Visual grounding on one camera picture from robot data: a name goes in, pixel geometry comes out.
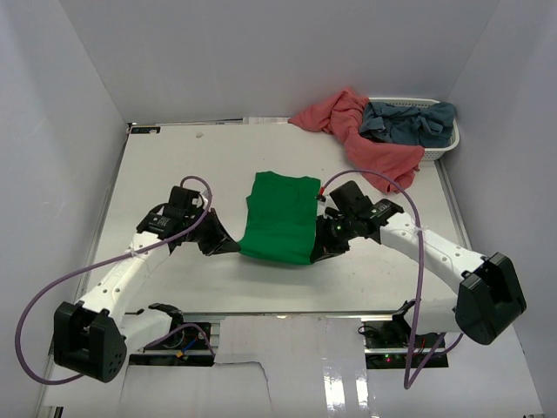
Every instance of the white wall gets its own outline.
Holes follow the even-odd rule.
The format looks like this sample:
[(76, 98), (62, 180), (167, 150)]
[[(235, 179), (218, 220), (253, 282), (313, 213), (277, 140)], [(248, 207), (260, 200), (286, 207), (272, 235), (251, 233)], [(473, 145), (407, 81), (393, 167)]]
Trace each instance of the white wall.
[[(17, 363), (19, 314), (91, 246), (124, 121), (57, 0), (0, 1), (0, 416), (30, 417), (40, 386)], [(52, 314), (76, 281), (39, 302), (24, 352), (44, 372)]]
[(528, 304), (515, 327), (555, 417), (557, 4), (502, 1), (449, 98), (462, 141), (446, 163), (466, 228), (477, 250), (515, 262)]
[(445, 98), (499, 0), (61, 0), (129, 122)]

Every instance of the pink towel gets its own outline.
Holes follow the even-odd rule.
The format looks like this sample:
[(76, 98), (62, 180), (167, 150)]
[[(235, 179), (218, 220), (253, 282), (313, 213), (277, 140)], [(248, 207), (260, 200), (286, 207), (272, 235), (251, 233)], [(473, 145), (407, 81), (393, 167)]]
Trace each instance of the pink towel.
[[(375, 170), (396, 180), (405, 189), (414, 180), (414, 172), (424, 156), (422, 146), (381, 144), (362, 138), (358, 134), (362, 114), (369, 98), (357, 96), (345, 88), (327, 100), (314, 104), (288, 122), (306, 131), (326, 132), (344, 144), (348, 159), (358, 168)], [(396, 192), (383, 179), (364, 174), (375, 188), (383, 193)]]

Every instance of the plastic basket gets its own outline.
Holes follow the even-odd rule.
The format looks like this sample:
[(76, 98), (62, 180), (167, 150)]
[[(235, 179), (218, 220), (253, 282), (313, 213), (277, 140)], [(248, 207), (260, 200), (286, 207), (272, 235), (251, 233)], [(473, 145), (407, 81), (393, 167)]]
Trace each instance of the plastic basket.
[[(437, 100), (431, 100), (429, 98), (369, 98), (370, 102), (385, 102), (390, 105), (397, 106), (416, 106), (420, 108), (428, 107), (438, 103)], [(460, 135), (459, 127), (456, 125), (456, 119), (453, 121), (453, 135), (451, 136), (451, 144), (445, 148), (426, 148), (426, 153), (422, 161), (434, 161), (441, 158), (441, 156), (447, 152), (451, 151), (456, 145), (459, 144)]]

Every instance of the white tabletop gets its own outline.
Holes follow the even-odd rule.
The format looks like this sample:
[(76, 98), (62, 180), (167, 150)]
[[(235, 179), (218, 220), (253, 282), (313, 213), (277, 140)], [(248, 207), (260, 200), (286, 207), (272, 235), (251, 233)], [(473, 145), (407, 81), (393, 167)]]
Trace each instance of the white tabletop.
[[(256, 172), (312, 176), (325, 182), (348, 168), (352, 167), (334, 137), (292, 125), (163, 126), (159, 134), (130, 135), (96, 260), (120, 254), (138, 222), (153, 206), (167, 201), (171, 187), (186, 175), (209, 182), (219, 218), (234, 239), (241, 239), (245, 198)], [(456, 241), (437, 169), (434, 163), (420, 168), (409, 192), (423, 223)], [(349, 179), (356, 180), (372, 201), (384, 197), (359, 174), (335, 184)], [(202, 187), (195, 182), (186, 186)], [(409, 210), (404, 197), (390, 199)], [(186, 243), (153, 274), (131, 309), (163, 302), (196, 313), (385, 311), (413, 298), (415, 262), (371, 240), (355, 239), (351, 246), (349, 253), (332, 260), (288, 266), (238, 253), (205, 257), (196, 244)], [(107, 271), (108, 267), (94, 272), (90, 286)], [(427, 300), (453, 295), (430, 273), (423, 294)]]
[[(121, 253), (136, 224), (154, 205), (166, 201), (171, 187), (185, 175), (196, 174), (210, 183), (219, 217), (232, 237), (240, 239), (245, 229), (245, 197), (255, 172), (272, 170), (325, 181), (350, 167), (334, 138), (291, 125), (163, 126), (159, 134), (131, 135), (97, 260)], [(436, 167), (423, 163), (420, 168), (408, 191), (423, 223), (456, 242)], [(373, 201), (383, 197), (359, 175), (343, 180), (348, 179), (355, 179)], [(409, 209), (403, 197), (389, 199)], [(94, 272), (90, 285), (106, 271)], [(393, 310), (414, 296), (416, 274), (416, 263), (370, 240), (356, 239), (349, 253), (306, 267), (265, 263), (239, 254), (209, 258), (196, 245), (185, 244), (160, 267), (132, 307), (158, 301), (189, 312)], [(426, 275), (424, 299), (451, 294), (444, 283)], [(507, 418), (541, 412), (511, 327), (487, 347), (465, 338), (449, 354), (449, 366), (425, 370), (408, 391), (402, 387), (402, 370), (368, 370), (370, 409), (387, 418)], [(73, 374), (58, 366), (52, 372), (52, 378)], [(176, 416), (177, 411), (188, 416), (216, 416), (208, 411), (224, 411), (229, 416), (257, 411), (254, 416), (269, 416), (264, 389), (265, 377), (256, 364), (132, 366), (109, 384), (84, 378), (49, 387), (44, 405), (64, 406), (64, 417), (69, 418), (128, 416), (124, 411), (130, 405), (135, 405), (130, 416), (136, 417), (153, 416), (153, 410), (160, 416)], [(142, 408), (144, 415), (138, 414)]]

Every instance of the dark blue towel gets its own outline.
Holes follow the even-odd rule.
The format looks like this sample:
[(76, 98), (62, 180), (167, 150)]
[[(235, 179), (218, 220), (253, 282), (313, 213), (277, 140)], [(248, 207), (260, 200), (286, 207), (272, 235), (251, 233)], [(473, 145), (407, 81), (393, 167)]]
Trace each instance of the dark blue towel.
[(456, 109), (441, 102), (424, 109), (370, 102), (364, 109), (359, 134), (368, 139), (424, 148), (445, 148), (451, 144)]

